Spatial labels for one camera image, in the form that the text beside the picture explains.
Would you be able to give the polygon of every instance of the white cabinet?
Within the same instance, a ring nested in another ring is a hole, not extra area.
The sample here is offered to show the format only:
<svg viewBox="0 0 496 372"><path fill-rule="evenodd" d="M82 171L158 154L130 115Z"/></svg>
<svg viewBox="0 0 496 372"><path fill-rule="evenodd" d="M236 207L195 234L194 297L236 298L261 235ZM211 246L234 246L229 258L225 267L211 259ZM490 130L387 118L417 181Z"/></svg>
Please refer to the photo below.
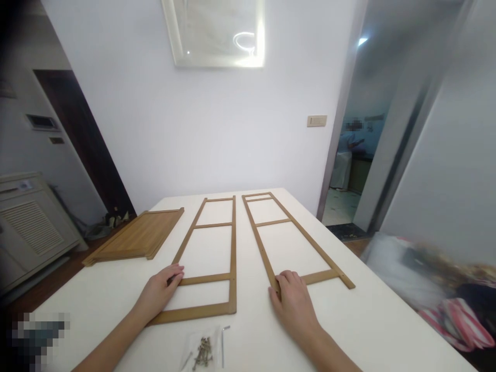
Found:
<svg viewBox="0 0 496 372"><path fill-rule="evenodd" d="M0 177L5 292L78 244L77 229L39 173Z"/></svg>

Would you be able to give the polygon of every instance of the light switch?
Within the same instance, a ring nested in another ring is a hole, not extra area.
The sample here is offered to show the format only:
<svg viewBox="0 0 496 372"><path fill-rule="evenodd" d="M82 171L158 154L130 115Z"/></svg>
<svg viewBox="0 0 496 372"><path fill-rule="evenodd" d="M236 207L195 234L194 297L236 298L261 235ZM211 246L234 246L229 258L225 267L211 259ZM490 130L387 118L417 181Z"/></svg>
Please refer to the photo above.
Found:
<svg viewBox="0 0 496 372"><path fill-rule="evenodd" d="M307 127L325 127L327 122L327 115L312 115L306 121Z"/></svg>

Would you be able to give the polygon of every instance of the wall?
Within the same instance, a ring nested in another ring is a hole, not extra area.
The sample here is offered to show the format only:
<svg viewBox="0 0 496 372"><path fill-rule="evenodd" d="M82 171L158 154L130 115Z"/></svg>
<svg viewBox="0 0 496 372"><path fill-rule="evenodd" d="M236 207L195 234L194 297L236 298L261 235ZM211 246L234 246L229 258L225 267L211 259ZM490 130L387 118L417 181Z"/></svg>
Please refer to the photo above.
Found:
<svg viewBox="0 0 496 372"><path fill-rule="evenodd" d="M496 3L478 0L381 231L496 265Z"/></svg>
<svg viewBox="0 0 496 372"><path fill-rule="evenodd" d="M71 66L47 17L22 22L2 66L17 99L0 98L0 173L41 171L74 215L88 224L99 222L105 207L33 73ZM33 131L25 114L53 117L61 131ZM52 145L49 136L61 136L65 144Z"/></svg>
<svg viewBox="0 0 496 372"><path fill-rule="evenodd" d="M458 16L458 7L446 9L444 18L420 34L405 56L403 70L387 113L374 161L365 182L353 222L367 231L386 179L398 152L408 120L424 84L442 63L444 47Z"/></svg>
<svg viewBox="0 0 496 372"><path fill-rule="evenodd" d="M367 59L367 42L359 47L358 59ZM365 64L365 61L357 61L357 65ZM345 117L364 117L387 114L391 101L393 100L396 86L404 59L394 56L387 60L379 69L364 72L356 71L351 80L350 95L346 105Z"/></svg>
<svg viewBox="0 0 496 372"><path fill-rule="evenodd" d="M174 66L158 0L43 5L136 212L284 187L316 213L356 1L266 1L262 69Z"/></svg>

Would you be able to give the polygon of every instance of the tiled floor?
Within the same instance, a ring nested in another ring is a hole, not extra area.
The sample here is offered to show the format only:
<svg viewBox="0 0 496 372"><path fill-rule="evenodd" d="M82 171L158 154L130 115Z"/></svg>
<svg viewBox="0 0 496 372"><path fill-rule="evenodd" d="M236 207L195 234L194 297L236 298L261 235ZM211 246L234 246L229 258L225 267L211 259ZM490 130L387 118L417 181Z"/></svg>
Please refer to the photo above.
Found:
<svg viewBox="0 0 496 372"><path fill-rule="evenodd" d="M329 189L325 201L324 226L351 223L357 210L360 195L352 191L338 191Z"/></svg>

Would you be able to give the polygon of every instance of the wooden ladder frame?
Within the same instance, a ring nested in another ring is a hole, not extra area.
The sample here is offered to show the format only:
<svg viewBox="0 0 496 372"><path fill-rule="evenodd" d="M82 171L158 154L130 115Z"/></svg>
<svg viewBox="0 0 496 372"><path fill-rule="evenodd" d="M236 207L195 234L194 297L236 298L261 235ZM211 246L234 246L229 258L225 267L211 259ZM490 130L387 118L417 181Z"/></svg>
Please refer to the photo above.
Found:
<svg viewBox="0 0 496 372"><path fill-rule="evenodd" d="M258 199L250 199L246 200L247 197L251 196L265 196ZM265 266L265 271L267 271L267 276L269 277L270 285L275 289L277 295L281 296L281 287L279 286L279 282L275 279L274 270L272 270L272 266L270 265L269 257L267 256L267 252L265 251L264 244L262 243L262 239L260 238L260 234L258 233L258 227L274 225L279 223L293 222L294 225L298 228L298 230L303 234L303 236L308 240L308 242L315 248L320 257L324 259L324 261L331 267L330 270L320 271L313 274L302 276L302 279L305 280L307 284L319 283L328 279L333 279L339 277L343 283L348 287L348 289L355 288L355 284L346 276L346 274L339 268L338 265L324 252L324 250L317 244L317 242L310 236L309 233L295 220L295 218L288 212L286 208L281 204L279 200L271 193L260 193L260 194L251 194L251 195L242 195L244 206L246 208L246 212L248 213L248 218L250 219L250 224L253 229L253 234L255 235L255 240L257 241L258 249L260 250L260 254L262 256L263 264ZM262 222L256 224L253 220L252 213L250 212L250 208L248 207L248 203L258 202L260 200L274 200L276 204L281 208L281 210L286 214L288 218L284 220L276 220L269 222Z"/></svg>
<svg viewBox="0 0 496 372"><path fill-rule="evenodd" d="M206 203L211 202L225 202L228 200L232 200L232 221L226 223L217 223L217 224L209 224L209 225L197 225L198 219L203 211L203 208ZM222 198L222 199L207 199L203 200L203 203L198 210L193 223L188 230L188 233L184 237L179 250L177 251L176 257L172 261L173 264L179 263L184 250L188 244L188 241L193 233L194 229L198 228L209 228L209 227L220 227L220 226L231 226L231 261L230 261L230 271L224 274L214 274L214 275L205 275L205 276L197 276L191 278L184 278L179 283L180 286L185 285L193 285L193 284L201 284L201 283L211 283L211 282L220 282L229 280L229 301L224 303L212 304L212 305L203 305L203 306L195 306L195 307L187 307L176 310L166 310L162 311L156 317L154 317L150 322L149 326L154 324L162 324L162 323L171 323L176 321L183 320L191 320L191 319L199 319L199 318L207 318L212 316L219 315L227 315L227 314L235 314L236 306L237 306L237 297L236 297L236 196L233 195L232 198Z"/></svg>

